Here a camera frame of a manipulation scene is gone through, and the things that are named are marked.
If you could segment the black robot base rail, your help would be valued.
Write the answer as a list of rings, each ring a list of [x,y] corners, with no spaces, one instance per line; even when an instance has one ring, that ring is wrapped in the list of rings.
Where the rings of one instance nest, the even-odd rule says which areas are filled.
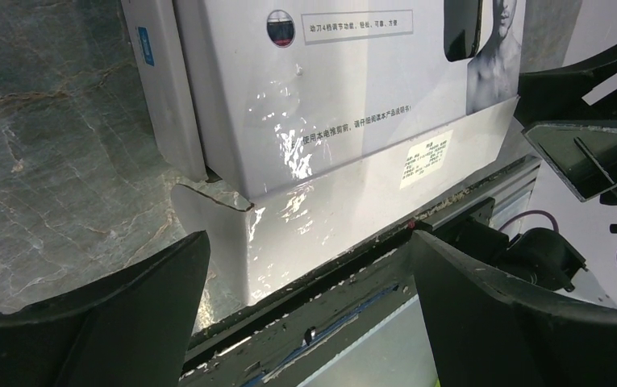
[[[408,264],[416,230],[456,234],[524,207],[540,162],[525,156],[196,332],[182,386],[432,386],[436,369]]]

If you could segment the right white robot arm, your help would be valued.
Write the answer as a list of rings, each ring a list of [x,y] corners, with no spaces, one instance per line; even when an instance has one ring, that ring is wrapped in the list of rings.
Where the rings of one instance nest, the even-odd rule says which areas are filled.
[[[522,73],[515,117],[523,136],[580,201],[617,206],[617,89],[593,104],[584,97],[617,73],[617,44],[558,69]],[[617,224],[610,227],[617,234]],[[516,237],[466,219],[450,244],[533,285],[572,293],[584,257],[557,226]]]

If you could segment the white clipper kit box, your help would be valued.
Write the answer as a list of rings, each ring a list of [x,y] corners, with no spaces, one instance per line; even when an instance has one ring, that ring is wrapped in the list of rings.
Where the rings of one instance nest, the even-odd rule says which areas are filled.
[[[125,1],[182,226],[253,305],[498,158],[523,1]]]

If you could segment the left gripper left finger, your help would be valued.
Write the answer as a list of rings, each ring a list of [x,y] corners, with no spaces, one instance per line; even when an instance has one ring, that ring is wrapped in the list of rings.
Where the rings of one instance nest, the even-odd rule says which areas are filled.
[[[175,386],[210,253],[197,231],[138,264],[0,313],[0,386]]]

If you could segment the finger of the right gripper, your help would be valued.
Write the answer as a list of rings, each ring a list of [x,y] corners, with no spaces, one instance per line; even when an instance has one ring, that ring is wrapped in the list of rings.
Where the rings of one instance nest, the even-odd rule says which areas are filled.
[[[524,126],[555,119],[594,87],[617,73],[617,44],[592,56],[558,69],[519,75],[516,119]]]
[[[579,201],[617,188],[617,120],[543,121],[523,135]]]

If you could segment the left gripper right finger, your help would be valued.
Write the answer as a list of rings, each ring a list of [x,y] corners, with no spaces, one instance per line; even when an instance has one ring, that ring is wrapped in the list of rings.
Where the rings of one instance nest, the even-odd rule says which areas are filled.
[[[617,309],[527,283],[424,231],[409,257],[443,386],[617,386]]]

